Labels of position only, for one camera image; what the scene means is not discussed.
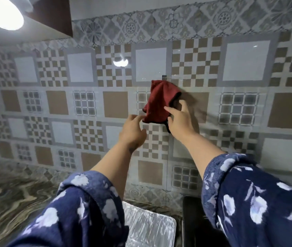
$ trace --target tiled wall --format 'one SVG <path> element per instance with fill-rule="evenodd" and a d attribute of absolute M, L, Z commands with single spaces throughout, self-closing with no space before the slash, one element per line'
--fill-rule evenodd
<path fill-rule="evenodd" d="M 202 135 L 292 183 L 292 0 L 219 0 L 73 25 L 74 39 L 0 47 L 0 168 L 54 183 L 89 170 L 128 114 L 142 113 L 151 80 L 167 79 Z M 128 65 L 115 66 L 122 58 Z M 183 195 L 200 194 L 196 166 L 163 125 L 142 127 L 126 198 L 181 209 Z"/>

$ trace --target left hand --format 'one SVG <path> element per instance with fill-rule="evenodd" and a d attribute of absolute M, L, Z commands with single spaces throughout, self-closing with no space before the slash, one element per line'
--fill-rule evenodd
<path fill-rule="evenodd" d="M 139 123 L 144 118 L 143 115 L 130 114 L 123 125 L 119 134 L 119 142 L 127 144 L 130 153 L 133 153 L 138 147 L 144 144 L 147 133 L 146 129 L 140 130 Z"/>

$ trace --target foil-covered tray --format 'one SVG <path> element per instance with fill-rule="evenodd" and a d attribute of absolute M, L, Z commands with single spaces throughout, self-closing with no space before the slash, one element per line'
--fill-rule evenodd
<path fill-rule="evenodd" d="M 129 225 L 126 247 L 173 247 L 176 220 L 123 202 L 125 225 Z"/>

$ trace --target rolled-up sleeve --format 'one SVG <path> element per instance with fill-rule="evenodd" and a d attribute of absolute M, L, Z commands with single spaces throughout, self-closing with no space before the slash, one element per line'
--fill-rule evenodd
<path fill-rule="evenodd" d="M 292 187 L 244 154 L 222 154 L 204 173 L 202 205 L 230 245 L 292 246 Z"/>
<path fill-rule="evenodd" d="M 121 199 L 101 173 L 72 174 L 57 197 L 8 246 L 124 246 Z"/>

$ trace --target ceiling light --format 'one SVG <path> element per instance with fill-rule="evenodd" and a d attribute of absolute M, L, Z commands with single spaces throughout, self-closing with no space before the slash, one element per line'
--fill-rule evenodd
<path fill-rule="evenodd" d="M 119 62 L 115 62 L 113 61 L 114 65 L 117 66 L 117 67 L 126 67 L 128 65 L 128 61 L 127 59 L 125 60 L 120 60 Z"/>
<path fill-rule="evenodd" d="M 0 0 L 0 28 L 18 30 L 24 25 L 24 17 L 9 0 Z"/>

